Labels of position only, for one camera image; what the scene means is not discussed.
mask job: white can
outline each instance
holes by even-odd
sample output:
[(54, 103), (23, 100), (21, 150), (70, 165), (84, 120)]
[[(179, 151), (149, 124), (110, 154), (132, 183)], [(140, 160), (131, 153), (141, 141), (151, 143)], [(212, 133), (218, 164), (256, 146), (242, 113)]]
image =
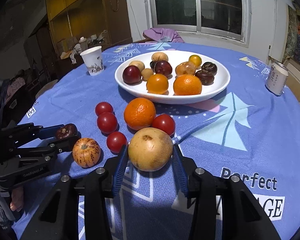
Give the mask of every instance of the white can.
[(271, 65), (266, 87), (275, 95), (280, 96), (287, 82), (288, 75), (287, 68), (275, 60)]
[(80, 56), (87, 66), (87, 69), (91, 76), (95, 76), (103, 72), (104, 67), (102, 63), (101, 46), (87, 49), (81, 52)]

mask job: white bowl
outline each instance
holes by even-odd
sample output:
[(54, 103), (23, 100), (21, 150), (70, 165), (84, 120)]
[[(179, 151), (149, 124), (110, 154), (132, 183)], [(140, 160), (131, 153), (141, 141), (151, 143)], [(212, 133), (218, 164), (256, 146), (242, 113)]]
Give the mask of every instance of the white bowl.
[[(155, 52), (157, 52), (157, 51), (141, 54), (141, 55), (135, 56), (133, 58), (130, 58), (129, 60), (122, 63), (114, 73), (114, 78), (115, 78), (116, 82), (119, 84), (119, 86), (136, 97), (147, 98), (153, 102), (162, 103), (162, 104), (182, 105), (182, 104), (197, 103), (197, 102), (201, 102), (201, 101), (210, 99), (210, 98), (214, 97), (215, 95), (217, 95), (218, 93), (220, 93), (221, 91), (223, 91), (230, 82), (230, 73), (226, 69), (226, 67), (223, 66), (220, 62), (214, 60), (213, 58), (202, 55), (202, 54), (189, 52), (189, 51), (181, 51), (181, 50), (163, 50), (163, 51), (161, 51), (168, 55), (169, 63), (172, 66), (172, 78), (170, 78), (168, 80), (169, 81), (169, 89), (168, 89), (169, 94), (168, 95), (157, 95), (157, 94), (148, 93), (145, 81), (142, 81), (135, 85), (128, 85), (123, 82), (123, 79), (122, 79), (123, 70), (127, 66), (129, 66), (129, 63), (132, 60), (140, 60), (145, 64), (146, 68), (150, 68), (151, 56)], [(202, 86), (202, 92), (200, 95), (175, 96), (174, 91), (173, 91), (173, 82), (176, 79), (175, 68), (180, 63), (188, 61), (189, 57), (194, 54), (199, 55), (201, 57), (202, 63), (210, 61), (217, 65), (218, 71), (217, 71), (217, 74), (215, 75), (214, 82), (210, 86)]]

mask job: round table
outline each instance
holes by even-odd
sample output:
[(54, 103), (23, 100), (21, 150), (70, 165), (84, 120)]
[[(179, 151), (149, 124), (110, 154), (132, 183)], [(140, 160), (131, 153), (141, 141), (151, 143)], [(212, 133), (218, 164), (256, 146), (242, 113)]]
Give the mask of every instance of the round table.
[[(105, 71), (90, 76), (81, 65), (64, 76), (35, 102), (31, 116), (21, 123), (44, 127), (74, 123), (82, 137), (94, 138), (104, 156), (92, 168), (82, 169), (71, 153), (61, 153), (54, 174), (25, 185), (25, 213), (14, 224), (18, 237), (48, 191), (63, 174), (77, 178), (103, 166), (114, 155), (96, 126), (94, 108), (107, 101), (114, 107), (120, 131), (128, 140), (123, 111), (134, 97), (114, 80), (116, 68), (130, 58), (159, 50), (177, 49), (212, 57), (229, 70), (228, 87), (214, 98), (191, 105), (155, 104), (157, 114), (176, 122), (173, 138), (183, 155), (193, 158), (216, 176), (237, 173), (270, 217), (282, 240), (290, 239), (300, 226), (300, 105), (288, 87), (280, 97), (265, 87), (269, 67), (240, 52), (187, 43), (133, 43), (102, 53)], [(46, 145), (34, 140), (25, 147)], [(113, 239), (188, 238), (193, 206), (173, 176), (171, 162), (157, 172), (141, 172), (128, 162), (120, 193), (107, 199)], [(217, 239), (221, 239), (221, 205), (216, 199)], [(84, 199), (79, 203), (79, 239), (84, 235)]]

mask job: person's hand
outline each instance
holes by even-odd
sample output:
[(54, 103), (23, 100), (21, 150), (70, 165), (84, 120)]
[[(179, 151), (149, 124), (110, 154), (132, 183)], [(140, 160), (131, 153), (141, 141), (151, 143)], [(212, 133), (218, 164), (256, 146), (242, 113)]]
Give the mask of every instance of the person's hand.
[(23, 187), (18, 187), (12, 190), (10, 209), (18, 212), (23, 208)]

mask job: screw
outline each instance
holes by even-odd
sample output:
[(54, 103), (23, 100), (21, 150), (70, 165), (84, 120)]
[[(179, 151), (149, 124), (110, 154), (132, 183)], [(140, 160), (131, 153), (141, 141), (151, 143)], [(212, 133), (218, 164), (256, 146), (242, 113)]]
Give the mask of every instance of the screw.
[(67, 182), (69, 179), (70, 179), (70, 177), (69, 177), (68, 175), (63, 175), (63, 176), (61, 177), (61, 181), (62, 181), (62, 182)]
[(204, 174), (204, 169), (203, 168), (196, 168), (195, 169), (195, 172), (197, 173), (197, 174)]
[(240, 180), (240, 178), (238, 176), (234, 175), (234, 176), (231, 177), (231, 180), (233, 182), (238, 182)]
[(98, 173), (98, 174), (102, 174), (102, 173), (104, 173), (106, 170), (105, 170), (105, 168), (103, 168), (103, 167), (99, 167), (99, 168), (97, 168), (96, 169), (96, 173)]

